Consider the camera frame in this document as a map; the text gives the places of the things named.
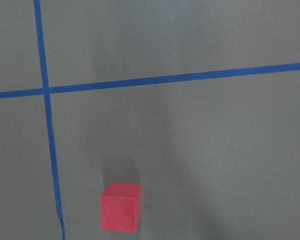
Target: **cube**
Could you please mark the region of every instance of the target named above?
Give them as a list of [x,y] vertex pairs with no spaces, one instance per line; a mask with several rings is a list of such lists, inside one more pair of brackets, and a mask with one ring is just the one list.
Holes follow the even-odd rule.
[[101,229],[136,233],[141,218],[141,185],[111,183],[101,195]]

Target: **gray surface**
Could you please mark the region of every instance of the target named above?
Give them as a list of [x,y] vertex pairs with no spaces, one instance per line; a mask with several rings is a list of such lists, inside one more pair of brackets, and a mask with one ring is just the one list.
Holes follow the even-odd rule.
[[0,99],[0,240],[61,239],[42,96]]
[[[300,72],[52,96],[67,238],[300,239]],[[138,235],[100,228],[105,161],[135,162]]]
[[300,62],[300,0],[42,1],[51,86]]
[[33,1],[0,0],[0,92],[41,87]]

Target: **blue line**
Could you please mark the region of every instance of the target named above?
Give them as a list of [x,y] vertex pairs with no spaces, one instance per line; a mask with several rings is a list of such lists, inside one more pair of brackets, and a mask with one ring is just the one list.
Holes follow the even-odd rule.
[[42,88],[16,90],[16,91],[2,91],[0,92],[0,99],[34,96],[34,95],[42,95],[42,94],[43,94]]
[[246,76],[246,75],[281,73],[281,72],[290,72],[290,71],[300,71],[300,63],[271,65],[271,66],[257,66],[257,67],[249,67],[249,68],[219,70],[219,71],[206,71],[206,72],[198,72],[198,73],[156,76],[156,77],[129,79],[129,80],[104,81],[104,82],[77,84],[77,85],[68,85],[68,86],[53,86],[50,87],[49,90],[51,94],[57,94],[57,93],[79,92],[79,91],[89,91],[89,90],[97,90],[97,89],[113,89],[113,88],[124,88],[124,87],[132,87],[132,86],[151,85],[151,84],[166,84],[166,83],[176,83],[176,82],[195,81],[195,80],[239,77],[239,76]]
[[49,93],[48,71],[47,71],[46,52],[45,52],[45,43],[44,43],[44,32],[43,32],[42,19],[41,19],[40,0],[33,0],[33,3],[34,3],[36,34],[38,40],[38,49],[39,49],[39,58],[40,58],[40,67],[41,67],[41,78],[42,78],[42,87],[43,87],[42,90],[43,90],[43,97],[44,97],[46,125],[48,131],[48,141],[49,141],[50,158],[51,158],[51,170],[52,170],[53,187],[54,187],[55,207],[56,207],[56,213],[59,217],[60,226],[62,230],[62,240],[66,240],[66,232],[64,226],[62,202],[61,202],[61,192],[60,192],[60,185],[59,185],[56,144],[55,144],[55,137],[53,131],[52,108],[51,108],[51,100],[50,100],[50,93]]

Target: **red box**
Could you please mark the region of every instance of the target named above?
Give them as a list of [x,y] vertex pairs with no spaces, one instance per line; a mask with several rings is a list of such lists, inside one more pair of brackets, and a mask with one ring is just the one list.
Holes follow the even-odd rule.
[[111,183],[101,195],[101,229],[135,233],[141,217],[141,185]]

